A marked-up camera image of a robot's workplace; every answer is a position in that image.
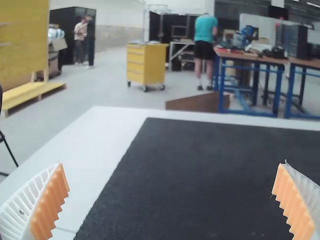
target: black shorts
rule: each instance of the black shorts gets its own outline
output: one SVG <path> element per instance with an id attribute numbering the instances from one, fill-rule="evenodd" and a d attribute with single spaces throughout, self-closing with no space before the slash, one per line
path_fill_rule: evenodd
<path id="1" fill-rule="evenodd" d="M 207 41 L 195 41 L 194 58 L 202 60 L 214 60 L 216 58 L 214 45 Z"/>

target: teal t-shirt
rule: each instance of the teal t-shirt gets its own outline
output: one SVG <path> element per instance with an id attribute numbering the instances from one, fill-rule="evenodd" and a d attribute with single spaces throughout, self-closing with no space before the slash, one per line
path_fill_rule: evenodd
<path id="1" fill-rule="evenodd" d="M 214 42 L 213 29 L 218 25 L 214 16 L 205 14 L 195 20 L 194 41 Z"/>

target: gray floor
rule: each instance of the gray floor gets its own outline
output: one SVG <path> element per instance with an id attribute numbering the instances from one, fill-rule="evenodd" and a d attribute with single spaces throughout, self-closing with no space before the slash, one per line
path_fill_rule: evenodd
<path id="1" fill-rule="evenodd" d="M 67 89 L 23 106 L 8 118 L 0 120 L 1 130 L 20 164 L 92 106 L 164 109 L 165 101 L 199 94 L 196 90 L 198 83 L 191 72 L 167 72 L 165 91 L 155 88 L 144 93 L 135 84 L 127 88 L 124 48 L 98 53 L 95 69 L 92 70 L 82 66 L 65 66 L 63 74 L 53 81 L 66 82 Z M 271 76 L 270 89 L 274 85 L 274 76 Z M 283 81 L 283 92 L 286 92 L 287 86 L 287 81 Z M 320 81 L 308 78 L 304 106 L 320 114 L 319 92 Z M 239 108 L 236 100 L 231 107 Z M 14 168 L 5 146 L 0 145 L 0 170 L 9 173 Z"/>

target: black rubber mat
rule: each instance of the black rubber mat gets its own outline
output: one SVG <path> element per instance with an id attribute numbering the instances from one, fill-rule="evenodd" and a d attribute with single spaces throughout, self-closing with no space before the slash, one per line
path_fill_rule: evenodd
<path id="1" fill-rule="evenodd" d="M 270 198 L 277 167 L 287 159 L 320 183 L 319 140 L 316 131 L 148 118 L 75 240 L 291 240 Z"/>

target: yellow drawer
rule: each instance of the yellow drawer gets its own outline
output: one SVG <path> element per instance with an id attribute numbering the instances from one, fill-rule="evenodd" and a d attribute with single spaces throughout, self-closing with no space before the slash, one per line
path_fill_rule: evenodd
<path id="1" fill-rule="evenodd" d="M 126 78 L 129 81 L 135 81 L 135 82 L 141 83 L 141 84 L 144 83 L 144 75 L 143 75 L 143 73 L 138 73 L 138 72 L 133 72 L 133 71 L 128 70 L 126 72 Z"/>
<path id="2" fill-rule="evenodd" d="M 144 64 L 145 63 L 145 56 L 143 54 L 132 54 L 129 53 L 126 55 L 126 60 L 128 62 L 135 62 L 137 64 Z"/>
<path id="3" fill-rule="evenodd" d="M 145 48 L 138 45 L 128 45 L 126 51 L 133 54 L 144 54 Z"/>
<path id="4" fill-rule="evenodd" d="M 136 73 L 141 73 L 143 74 L 144 73 L 144 69 L 145 69 L 145 66 L 141 63 L 136 63 L 136 62 L 130 62 L 128 61 L 127 64 L 126 64 L 126 69 L 128 71 L 132 71 L 132 72 L 136 72 Z"/>

